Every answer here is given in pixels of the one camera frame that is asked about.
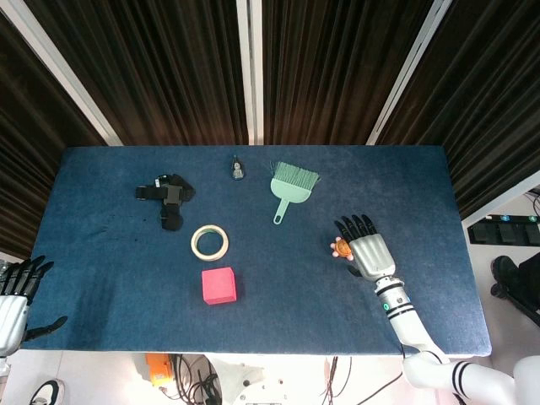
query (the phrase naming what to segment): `sneaker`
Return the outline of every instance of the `sneaker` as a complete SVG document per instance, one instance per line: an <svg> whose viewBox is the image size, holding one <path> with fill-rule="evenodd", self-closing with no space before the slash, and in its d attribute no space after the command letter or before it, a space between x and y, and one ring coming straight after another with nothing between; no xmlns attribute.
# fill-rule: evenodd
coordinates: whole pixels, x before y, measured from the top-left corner
<svg viewBox="0 0 540 405"><path fill-rule="evenodd" d="M38 388L30 400L30 405L61 405L64 399L64 383L49 380Z"/></svg>

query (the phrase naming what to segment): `green brush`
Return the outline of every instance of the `green brush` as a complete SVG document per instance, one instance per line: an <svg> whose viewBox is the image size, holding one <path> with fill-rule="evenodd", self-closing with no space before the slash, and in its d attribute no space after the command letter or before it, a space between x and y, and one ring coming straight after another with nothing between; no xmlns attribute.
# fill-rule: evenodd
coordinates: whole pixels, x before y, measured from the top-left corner
<svg viewBox="0 0 540 405"><path fill-rule="evenodd" d="M270 183L273 195L281 198L278 211L273 217L276 225L281 224L289 203L303 203L311 195L313 186L319 180L314 171L278 162L275 166L273 179Z"/></svg>

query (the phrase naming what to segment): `brush handle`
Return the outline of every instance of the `brush handle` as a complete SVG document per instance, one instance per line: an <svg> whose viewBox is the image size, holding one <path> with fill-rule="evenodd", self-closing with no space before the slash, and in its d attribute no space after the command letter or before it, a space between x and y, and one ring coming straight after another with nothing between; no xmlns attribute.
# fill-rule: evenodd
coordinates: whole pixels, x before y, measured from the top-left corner
<svg viewBox="0 0 540 405"><path fill-rule="evenodd" d="M287 207L289 206L289 201L287 200L281 200L279 202L278 211L276 211L276 215L273 217L273 222L276 225L281 224L281 221L284 219L285 211L287 211Z"/></svg>

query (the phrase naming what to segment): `pink sponge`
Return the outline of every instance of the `pink sponge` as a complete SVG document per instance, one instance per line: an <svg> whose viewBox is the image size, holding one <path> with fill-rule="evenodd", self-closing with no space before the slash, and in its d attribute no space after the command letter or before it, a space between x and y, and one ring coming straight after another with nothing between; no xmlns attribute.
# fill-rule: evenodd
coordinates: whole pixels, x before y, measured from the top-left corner
<svg viewBox="0 0 540 405"><path fill-rule="evenodd" d="M208 305L236 301L235 274L230 267L202 272L202 297Z"/></svg>

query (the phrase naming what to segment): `dark curtain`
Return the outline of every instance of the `dark curtain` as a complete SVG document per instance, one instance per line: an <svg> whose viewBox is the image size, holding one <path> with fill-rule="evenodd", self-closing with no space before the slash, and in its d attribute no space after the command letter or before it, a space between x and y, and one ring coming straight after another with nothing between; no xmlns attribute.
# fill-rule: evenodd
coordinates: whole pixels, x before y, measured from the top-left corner
<svg viewBox="0 0 540 405"><path fill-rule="evenodd" d="M540 170L540 2L454 0L378 143L443 145L463 218Z"/></svg>
<svg viewBox="0 0 540 405"><path fill-rule="evenodd" d="M263 0L264 137L364 144L430 0Z"/></svg>
<svg viewBox="0 0 540 405"><path fill-rule="evenodd" d="M235 0L26 0L120 139L247 143Z"/></svg>
<svg viewBox="0 0 540 405"><path fill-rule="evenodd" d="M0 251L28 257L62 151L102 141L2 15L0 44Z"/></svg>

